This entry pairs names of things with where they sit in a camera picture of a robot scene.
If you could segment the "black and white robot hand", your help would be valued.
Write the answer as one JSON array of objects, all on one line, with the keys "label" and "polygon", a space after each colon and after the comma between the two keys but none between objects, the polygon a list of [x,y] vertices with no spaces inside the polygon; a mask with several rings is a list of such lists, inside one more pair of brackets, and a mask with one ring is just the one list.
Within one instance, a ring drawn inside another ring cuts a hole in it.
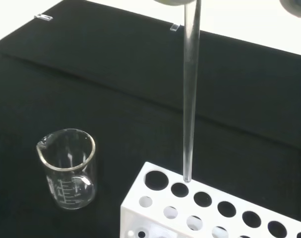
[{"label": "black and white robot hand", "polygon": [[[193,0],[155,0],[158,3],[179,6],[194,2]],[[301,18],[301,0],[280,0],[279,1],[284,10],[289,14]]]}]

